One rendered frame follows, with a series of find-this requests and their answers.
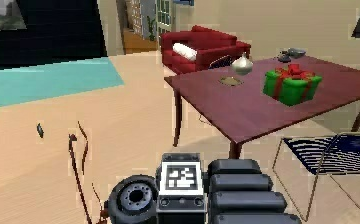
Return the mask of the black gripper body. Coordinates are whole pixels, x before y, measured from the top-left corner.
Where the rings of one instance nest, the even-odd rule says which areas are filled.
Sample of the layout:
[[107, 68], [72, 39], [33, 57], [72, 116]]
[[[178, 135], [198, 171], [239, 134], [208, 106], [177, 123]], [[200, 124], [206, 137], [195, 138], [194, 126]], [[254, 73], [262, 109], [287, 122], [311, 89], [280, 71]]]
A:
[[107, 200], [111, 224], [156, 224], [157, 196], [154, 177], [140, 174], [123, 179]]

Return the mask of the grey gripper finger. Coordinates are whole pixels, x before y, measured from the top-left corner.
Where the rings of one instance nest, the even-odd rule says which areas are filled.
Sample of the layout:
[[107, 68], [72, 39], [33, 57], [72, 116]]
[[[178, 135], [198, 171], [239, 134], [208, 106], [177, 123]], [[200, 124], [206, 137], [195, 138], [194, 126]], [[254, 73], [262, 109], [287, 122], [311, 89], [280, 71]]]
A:
[[78, 170], [77, 170], [77, 163], [76, 163], [76, 158], [75, 158], [75, 153], [73, 150], [73, 142], [77, 141], [77, 138], [74, 134], [69, 134], [68, 135], [68, 151], [69, 151], [69, 155], [71, 158], [71, 166], [74, 172], [74, 176], [75, 176], [75, 181], [76, 181], [76, 186], [77, 189], [79, 191], [79, 195], [80, 195], [80, 200], [84, 209], [84, 213], [86, 216], [86, 220], [88, 224], [92, 224], [92, 220], [88, 211], [88, 207], [85, 201], [85, 197], [84, 197], [84, 193], [83, 193], [83, 189], [82, 189], [82, 185], [81, 185], [81, 181], [79, 178], [79, 174], [78, 174]]
[[[84, 149], [83, 149], [83, 153], [82, 153], [82, 158], [81, 158], [81, 173], [82, 173], [82, 177], [84, 178], [85, 177], [85, 163], [87, 161], [87, 156], [88, 156], [88, 153], [89, 153], [89, 139], [88, 139], [88, 135], [86, 134], [84, 128], [82, 127], [82, 125], [80, 124], [80, 121], [77, 121], [77, 124], [78, 124], [78, 128], [82, 134], [82, 136], [84, 137], [84, 140], [85, 140], [85, 145], [84, 145]], [[90, 215], [89, 215], [89, 211], [88, 211], [88, 206], [86, 204], [86, 201], [85, 201], [85, 196], [84, 196], [84, 193], [82, 191], [82, 185], [77, 182], [80, 186], [80, 197], [82, 199], [82, 203], [83, 203], [83, 208], [84, 208], [84, 211], [85, 211], [85, 215], [87, 218], [91, 218]], [[92, 181], [91, 182], [91, 187], [92, 187], [92, 190], [93, 190], [93, 194], [95, 195], [96, 199], [98, 200], [98, 203], [99, 203], [99, 218], [104, 218], [104, 206], [101, 202], [101, 199], [99, 197], [99, 194], [98, 192], [96, 191], [96, 188], [95, 188], [95, 184], [94, 182]]]

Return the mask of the brown wooden chest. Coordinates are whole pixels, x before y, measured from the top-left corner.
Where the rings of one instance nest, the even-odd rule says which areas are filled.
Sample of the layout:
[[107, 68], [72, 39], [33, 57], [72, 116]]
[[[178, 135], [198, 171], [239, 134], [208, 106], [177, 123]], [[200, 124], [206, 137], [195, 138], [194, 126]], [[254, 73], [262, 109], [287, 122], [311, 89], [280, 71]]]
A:
[[123, 45], [126, 54], [149, 52], [157, 50], [157, 42], [143, 39], [134, 32], [125, 29], [123, 31]]

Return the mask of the green house plant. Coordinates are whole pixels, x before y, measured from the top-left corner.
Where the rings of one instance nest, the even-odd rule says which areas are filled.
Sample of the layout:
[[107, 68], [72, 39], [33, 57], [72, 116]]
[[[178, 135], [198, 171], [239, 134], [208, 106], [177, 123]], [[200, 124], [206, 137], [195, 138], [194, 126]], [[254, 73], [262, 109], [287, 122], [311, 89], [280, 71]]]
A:
[[147, 24], [148, 24], [148, 32], [149, 32], [149, 40], [150, 41], [155, 41], [156, 36], [155, 36], [155, 19], [151, 18], [150, 16], [147, 15]]

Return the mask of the white pillow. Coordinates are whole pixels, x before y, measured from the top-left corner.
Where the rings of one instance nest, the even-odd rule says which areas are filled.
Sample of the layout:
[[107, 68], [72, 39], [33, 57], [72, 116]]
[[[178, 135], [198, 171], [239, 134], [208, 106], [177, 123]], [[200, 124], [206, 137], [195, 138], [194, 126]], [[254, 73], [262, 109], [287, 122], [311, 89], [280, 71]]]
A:
[[174, 43], [173, 51], [189, 61], [195, 61], [197, 51], [181, 43]]

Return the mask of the dark red wooden table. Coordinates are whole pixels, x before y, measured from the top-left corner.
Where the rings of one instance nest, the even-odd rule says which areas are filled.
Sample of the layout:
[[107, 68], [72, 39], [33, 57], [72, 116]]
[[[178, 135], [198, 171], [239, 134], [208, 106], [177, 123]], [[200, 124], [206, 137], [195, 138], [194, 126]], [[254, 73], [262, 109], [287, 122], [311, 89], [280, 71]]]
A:
[[[252, 72], [242, 76], [237, 86], [220, 82], [223, 77], [235, 75], [229, 67], [167, 77], [165, 81], [175, 97], [174, 139], [180, 136], [183, 101], [230, 140], [229, 156], [237, 159], [246, 142], [360, 100], [360, 70], [310, 56], [296, 62], [323, 80], [313, 100], [292, 107], [263, 93], [265, 72], [282, 65], [275, 59], [256, 61]], [[354, 125], [360, 125], [360, 112]]]

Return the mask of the small brown round plate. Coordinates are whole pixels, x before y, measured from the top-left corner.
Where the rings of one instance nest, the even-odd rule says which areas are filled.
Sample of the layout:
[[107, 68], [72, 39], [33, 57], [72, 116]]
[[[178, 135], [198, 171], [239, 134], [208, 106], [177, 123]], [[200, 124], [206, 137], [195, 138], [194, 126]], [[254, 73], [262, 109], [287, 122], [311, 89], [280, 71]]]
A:
[[235, 77], [222, 77], [219, 82], [221, 84], [227, 85], [227, 86], [237, 86], [237, 85], [241, 85], [242, 81], [238, 78]]

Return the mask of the white paned window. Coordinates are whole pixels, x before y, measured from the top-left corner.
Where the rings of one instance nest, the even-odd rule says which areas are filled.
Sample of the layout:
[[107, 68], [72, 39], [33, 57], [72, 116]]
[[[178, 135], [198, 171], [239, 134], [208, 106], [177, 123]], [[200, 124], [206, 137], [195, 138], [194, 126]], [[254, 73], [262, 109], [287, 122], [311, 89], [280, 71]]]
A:
[[157, 33], [172, 31], [173, 0], [156, 0]]

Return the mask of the framed landscape picture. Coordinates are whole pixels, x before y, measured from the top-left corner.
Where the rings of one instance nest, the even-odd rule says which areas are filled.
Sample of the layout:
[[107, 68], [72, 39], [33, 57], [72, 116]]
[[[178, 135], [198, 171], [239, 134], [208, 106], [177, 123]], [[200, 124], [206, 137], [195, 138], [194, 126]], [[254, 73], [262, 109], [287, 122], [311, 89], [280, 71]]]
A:
[[0, 31], [25, 28], [26, 24], [17, 0], [0, 0]]

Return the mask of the green gift box red ribbon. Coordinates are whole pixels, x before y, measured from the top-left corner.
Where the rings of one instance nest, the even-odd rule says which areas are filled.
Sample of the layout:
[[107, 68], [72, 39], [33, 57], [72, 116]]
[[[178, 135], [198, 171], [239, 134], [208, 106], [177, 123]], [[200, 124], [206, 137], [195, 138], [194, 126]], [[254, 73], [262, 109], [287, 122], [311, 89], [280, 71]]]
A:
[[299, 64], [277, 67], [265, 73], [263, 93], [287, 106], [294, 106], [314, 98], [322, 77], [302, 70]]

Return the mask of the grey bowl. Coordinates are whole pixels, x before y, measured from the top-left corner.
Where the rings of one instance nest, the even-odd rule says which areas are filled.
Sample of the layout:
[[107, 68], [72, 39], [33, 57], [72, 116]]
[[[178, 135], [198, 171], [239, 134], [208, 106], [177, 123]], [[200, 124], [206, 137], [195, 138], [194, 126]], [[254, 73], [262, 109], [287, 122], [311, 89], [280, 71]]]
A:
[[295, 59], [306, 55], [306, 51], [303, 49], [299, 49], [299, 48], [289, 48], [287, 50], [287, 52], [290, 57], [295, 58]]

